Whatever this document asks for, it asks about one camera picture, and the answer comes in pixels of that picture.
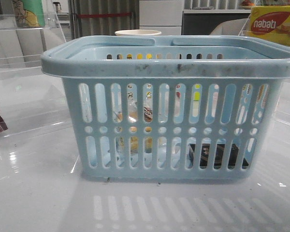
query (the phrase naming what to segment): wafer snack box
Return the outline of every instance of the wafer snack box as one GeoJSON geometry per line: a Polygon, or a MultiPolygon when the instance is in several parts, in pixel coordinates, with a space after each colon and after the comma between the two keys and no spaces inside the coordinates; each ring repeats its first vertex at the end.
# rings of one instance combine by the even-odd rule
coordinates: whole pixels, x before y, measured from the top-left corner
{"type": "Polygon", "coordinates": [[[244,34],[290,46],[290,6],[253,7],[244,34]]]}

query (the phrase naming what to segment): basket rim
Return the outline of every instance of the basket rim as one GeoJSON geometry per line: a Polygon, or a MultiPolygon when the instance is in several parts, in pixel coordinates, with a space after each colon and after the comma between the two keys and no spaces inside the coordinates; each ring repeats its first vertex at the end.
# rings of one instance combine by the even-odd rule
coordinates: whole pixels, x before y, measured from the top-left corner
{"type": "Polygon", "coordinates": [[[45,74],[67,78],[290,78],[290,47],[244,36],[86,36],[44,52],[41,60],[45,74]],[[264,59],[71,59],[73,53],[85,47],[116,45],[233,46],[281,56],[264,59]]]}

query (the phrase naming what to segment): white chair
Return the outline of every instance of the white chair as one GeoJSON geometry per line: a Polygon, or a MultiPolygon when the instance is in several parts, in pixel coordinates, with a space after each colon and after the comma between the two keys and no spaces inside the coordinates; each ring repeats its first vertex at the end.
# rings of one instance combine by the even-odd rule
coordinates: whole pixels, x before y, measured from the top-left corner
{"type": "Polygon", "coordinates": [[[247,21],[247,18],[241,18],[220,23],[210,35],[239,35],[247,21]]]}

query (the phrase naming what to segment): white table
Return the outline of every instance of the white table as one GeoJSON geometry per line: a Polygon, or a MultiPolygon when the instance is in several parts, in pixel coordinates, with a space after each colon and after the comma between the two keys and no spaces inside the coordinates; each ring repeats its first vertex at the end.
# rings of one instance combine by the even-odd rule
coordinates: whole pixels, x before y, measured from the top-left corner
{"type": "Polygon", "coordinates": [[[288,124],[273,119],[244,180],[109,182],[82,173],[62,124],[0,135],[0,232],[290,232],[288,124]]]}

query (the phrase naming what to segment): light blue basket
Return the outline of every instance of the light blue basket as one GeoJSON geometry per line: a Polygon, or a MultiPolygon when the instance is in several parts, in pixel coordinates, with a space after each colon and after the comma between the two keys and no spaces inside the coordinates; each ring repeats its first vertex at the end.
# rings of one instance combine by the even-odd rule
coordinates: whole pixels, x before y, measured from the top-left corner
{"type": "Polygon", "coordinates": [[[247,176],[290,48],[237,36],[83,37],[42,55],[62,77],[85,172],[102,177],[247,176]]]}

